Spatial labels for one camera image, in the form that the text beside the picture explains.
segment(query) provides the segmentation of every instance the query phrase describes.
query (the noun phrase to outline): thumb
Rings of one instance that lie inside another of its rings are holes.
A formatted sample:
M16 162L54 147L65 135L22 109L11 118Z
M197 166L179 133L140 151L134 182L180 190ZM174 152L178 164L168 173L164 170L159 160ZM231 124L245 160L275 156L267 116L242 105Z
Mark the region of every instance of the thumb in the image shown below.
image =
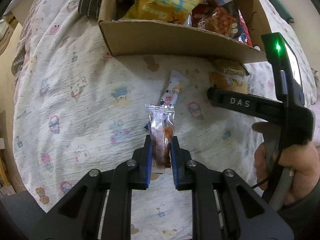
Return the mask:
M279 164L293 167L301 173L308 173L319 169L319 154L311 142L306 145L292 145L282 151Z

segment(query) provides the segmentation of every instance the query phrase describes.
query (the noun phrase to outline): white patterned fabric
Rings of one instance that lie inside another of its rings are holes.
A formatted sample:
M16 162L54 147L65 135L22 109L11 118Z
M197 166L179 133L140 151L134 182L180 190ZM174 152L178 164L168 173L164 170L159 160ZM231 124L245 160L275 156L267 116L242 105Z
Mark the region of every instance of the white patterned fabric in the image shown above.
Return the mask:
M255 184L253 153L262 136L257 118L212 107L206 96L212 64L180 56L108 53L97 22L77 13L79 0L35 0L24 25L25 60L13 67L16 90L13 149L24 185L47 212L90 169L106 171L143 146L145 104L159 100L176 69L190 79L179 95L180 146L208 168L234 169ZM306 105L314 78L290 26L260 0L273 32L297 55ZM246 65L249 93L275 99L271 66ZM132 239L190 239L191 193L174 189L172 172L152 174L147 191L132 194Z

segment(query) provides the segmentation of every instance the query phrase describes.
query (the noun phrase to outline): white illuminated screen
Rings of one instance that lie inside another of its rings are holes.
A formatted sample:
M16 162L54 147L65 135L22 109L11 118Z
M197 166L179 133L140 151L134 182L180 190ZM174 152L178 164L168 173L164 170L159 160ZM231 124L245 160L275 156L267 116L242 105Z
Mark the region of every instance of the white illuminated screen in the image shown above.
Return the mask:
M299 65L298 65L298 62L297 62L297 58L293 54L292 50L287 46L287 44L284 44L284 45L285 45L285 49L287 50L287 54L288 54L288 57L289 57L289 60L290 60L290 65L291 65L293 78L302 87L300 71L299 71Z

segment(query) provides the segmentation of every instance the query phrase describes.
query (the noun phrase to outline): yellow snack bag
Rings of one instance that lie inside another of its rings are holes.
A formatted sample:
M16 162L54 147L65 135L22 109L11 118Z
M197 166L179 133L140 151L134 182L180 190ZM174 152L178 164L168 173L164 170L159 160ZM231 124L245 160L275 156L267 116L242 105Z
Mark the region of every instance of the yellow snack bag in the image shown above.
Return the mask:
M124 18L183 24L202 0L135 0Z

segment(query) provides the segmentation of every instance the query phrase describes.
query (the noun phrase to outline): metal bolt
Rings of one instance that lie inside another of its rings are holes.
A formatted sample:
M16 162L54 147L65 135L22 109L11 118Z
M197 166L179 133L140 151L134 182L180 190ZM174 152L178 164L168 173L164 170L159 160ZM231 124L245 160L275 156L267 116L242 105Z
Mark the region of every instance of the metal bolt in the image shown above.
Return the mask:
M195 160L189 160L189 161L187 162L187 164L188 164L188 166L190 166L190 167L194 167L194 166L196 166L198 163L197 163Z
M129 167L133 167L133 166L135 166L137 164L137 162L135 161L135 160L128 160L127 161L127 165L129 166Z
M99 175L99 170L93 169L93 170L89 171L89 175L90 175L91 177L96 177L96 176Z
M224 174L228 177L233 177L233 175L235 174L235 172L231 169L227 169L224 171Z

